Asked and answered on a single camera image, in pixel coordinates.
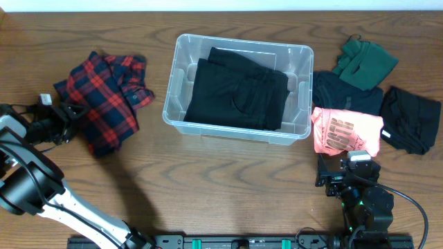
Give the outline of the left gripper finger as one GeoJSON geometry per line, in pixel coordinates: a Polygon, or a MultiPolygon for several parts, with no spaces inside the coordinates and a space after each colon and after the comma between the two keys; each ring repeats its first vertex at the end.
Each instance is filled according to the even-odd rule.
{"type": "Polygon", "coordinates": [[[63,110],[63,112],[65,112],[67,118],[70,121],[77,121],[77,120],[81,119],[90,110],[90,108],[88,106],[68,104],[66,102],[62,102],[60,104],[60,107],[63,110]]]}
{"type": "Polygon", "coordinates": [[[62,131],[61,141],[69,143],[78,133],[77,123],[68,123],[62,131]]]}

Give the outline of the red navy plaid shirt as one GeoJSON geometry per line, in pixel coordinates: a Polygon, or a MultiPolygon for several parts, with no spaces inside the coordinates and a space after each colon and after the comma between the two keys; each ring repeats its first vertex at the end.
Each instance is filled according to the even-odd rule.
{"type": "Polygon", "coordinates": [[[146,63],[140,55],[93,51],[67,79],[53,85],[62,101],[89,109],[80,128],[94,156],[118,151],[139,130],[136,111],[155,98],[145,84],[146,63]]]}

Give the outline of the black pants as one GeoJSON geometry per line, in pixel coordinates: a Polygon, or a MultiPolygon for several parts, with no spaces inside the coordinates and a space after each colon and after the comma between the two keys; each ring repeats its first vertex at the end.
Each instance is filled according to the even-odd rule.
{"type": "Polygon", "coordinates": [[[275,131],[281,128],[289,78],[229,50],[200,59],[185,122],[275,131]]]}

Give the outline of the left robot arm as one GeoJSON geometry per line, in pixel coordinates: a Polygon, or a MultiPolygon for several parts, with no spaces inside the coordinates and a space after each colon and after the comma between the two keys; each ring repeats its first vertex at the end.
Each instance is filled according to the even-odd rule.
{"type": "Polygon", "coordinates": [[[34,117],[29,122],[13,105],[1,105],[1,207],[63,223],[99,248],[154,248],[155,240],[78,196],[61,169],[35,148],[42,142],[59,145],[69,139],[87,111],[65,103],[36,104],[25,108],[34,117]]]}

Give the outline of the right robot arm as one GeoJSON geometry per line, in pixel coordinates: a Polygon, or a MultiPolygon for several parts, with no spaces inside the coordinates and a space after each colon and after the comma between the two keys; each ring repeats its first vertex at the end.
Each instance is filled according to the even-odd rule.
{"type": "Polygon", "coordinates": [[[393,222],[394,196],[377,187],[381,166],[365,151],[318,155],[315,186],[341,200],[345,227],[358,238],[382,237],[393,222]]]}

